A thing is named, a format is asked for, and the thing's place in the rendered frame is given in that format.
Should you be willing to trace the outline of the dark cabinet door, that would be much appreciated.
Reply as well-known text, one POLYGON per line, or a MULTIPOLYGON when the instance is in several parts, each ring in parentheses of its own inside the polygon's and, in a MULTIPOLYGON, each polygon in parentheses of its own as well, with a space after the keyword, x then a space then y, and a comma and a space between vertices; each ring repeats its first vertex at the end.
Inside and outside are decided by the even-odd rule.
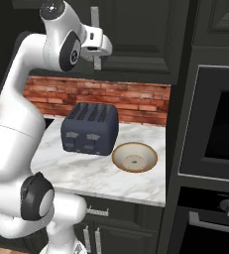
POLYGON ((77 239, 83 244, 83 246, 85 245, 84 236, 83 236, 83 229, 85 228, 86 225, 88 225, 86 222, 80 222, 80 223, 74 225, 74 232, 77 236, 77 239))
POLYGON ((100 80, 175 84, 190 0, 94 0, 113 46, 100 80))
POLYGON ((102 254, 156 254, 158 233, 96 223, 101 233, 102 254))

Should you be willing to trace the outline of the dark oven knob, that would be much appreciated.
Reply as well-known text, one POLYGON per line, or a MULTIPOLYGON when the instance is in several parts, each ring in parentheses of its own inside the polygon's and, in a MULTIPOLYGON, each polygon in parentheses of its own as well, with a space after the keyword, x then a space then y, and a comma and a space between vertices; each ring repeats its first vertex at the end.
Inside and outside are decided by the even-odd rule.
POLYGON ((220 208, 226 212, 226 215, 229 216, 229 199, 224 199, 220 202, 220 208))

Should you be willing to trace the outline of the dark blue toaster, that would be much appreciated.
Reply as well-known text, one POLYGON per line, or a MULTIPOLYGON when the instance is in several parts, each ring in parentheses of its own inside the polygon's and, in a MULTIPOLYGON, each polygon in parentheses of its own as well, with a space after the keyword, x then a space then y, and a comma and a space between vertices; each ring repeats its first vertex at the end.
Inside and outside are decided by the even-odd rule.
POLYGON ((78 102, 62 121, 62 148, 67 152, 109 156, 118 132, 119 116, 114 105, 78 102))

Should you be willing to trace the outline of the dark upper cabinet door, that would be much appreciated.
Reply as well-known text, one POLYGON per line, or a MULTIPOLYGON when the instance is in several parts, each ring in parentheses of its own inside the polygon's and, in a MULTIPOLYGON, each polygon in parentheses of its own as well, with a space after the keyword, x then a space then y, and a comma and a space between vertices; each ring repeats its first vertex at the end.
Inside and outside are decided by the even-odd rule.
POLYGON ((175 84, 190 0, 94 0, 113 46, 100 80, 175 84))

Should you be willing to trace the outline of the dark lower cabinet door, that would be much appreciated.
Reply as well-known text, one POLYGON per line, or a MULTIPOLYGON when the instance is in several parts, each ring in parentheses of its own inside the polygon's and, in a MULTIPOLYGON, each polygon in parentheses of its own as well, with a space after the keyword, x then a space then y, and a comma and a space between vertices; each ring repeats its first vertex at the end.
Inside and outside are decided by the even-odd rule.
POLYGON ((102 254, 156 254, 158 233, 96 223, 101 233, 102 254))
POLYGON ((85 245, 84 236, 83 236, 83 229, 85 228, 86 225, 88 225, 86 222, 80 222, 80 223, 74 225, 74 232, 77 236, 77 239, 83 244, 83 246, 85 245))

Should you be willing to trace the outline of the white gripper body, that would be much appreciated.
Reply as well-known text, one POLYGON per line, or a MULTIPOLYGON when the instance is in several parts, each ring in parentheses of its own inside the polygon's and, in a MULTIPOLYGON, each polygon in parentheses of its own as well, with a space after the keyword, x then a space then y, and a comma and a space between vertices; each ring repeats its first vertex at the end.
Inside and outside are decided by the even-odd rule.
POLYGON ((103 33, 103 30, 100 30, 100 55, 102 57, 108 57, 112 55, 113 46, 109 38, 103 33))

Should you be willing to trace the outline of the black built-in microwave oven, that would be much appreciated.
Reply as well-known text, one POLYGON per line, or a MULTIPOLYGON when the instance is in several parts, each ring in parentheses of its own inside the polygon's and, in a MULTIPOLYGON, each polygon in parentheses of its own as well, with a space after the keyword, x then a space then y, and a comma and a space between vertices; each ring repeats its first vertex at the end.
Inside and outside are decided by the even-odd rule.
POLYGON ((198 69, 179 172, 229 181, 229 66, 198 69))

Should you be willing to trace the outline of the cream bowl with brown rim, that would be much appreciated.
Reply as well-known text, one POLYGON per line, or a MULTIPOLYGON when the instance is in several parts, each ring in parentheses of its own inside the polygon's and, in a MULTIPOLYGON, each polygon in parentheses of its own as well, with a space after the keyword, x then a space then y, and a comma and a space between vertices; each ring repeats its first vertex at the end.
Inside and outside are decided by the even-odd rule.
POLYGON ((147 144, 129 142, 115 148, 112 153, 112 162, 122 171, 143 173, 151 170, 157 164, 158 154, 147 144))

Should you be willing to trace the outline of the dark drawer front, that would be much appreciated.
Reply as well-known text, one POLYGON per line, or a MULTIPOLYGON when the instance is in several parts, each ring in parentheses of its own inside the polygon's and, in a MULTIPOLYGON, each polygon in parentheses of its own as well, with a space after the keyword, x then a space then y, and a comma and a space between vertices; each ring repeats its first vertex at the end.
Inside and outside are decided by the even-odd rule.
POLYGON ((128 201, 113 200, 93 196, 84 196, 87 208, 106 210, 109 208, 109 216, 98 216, 104 218, 118 219, 124 221, 133 221, 143 223, 145 221, 155 220, 162 215, 163 209, 152 205, 133 203, 128 201))

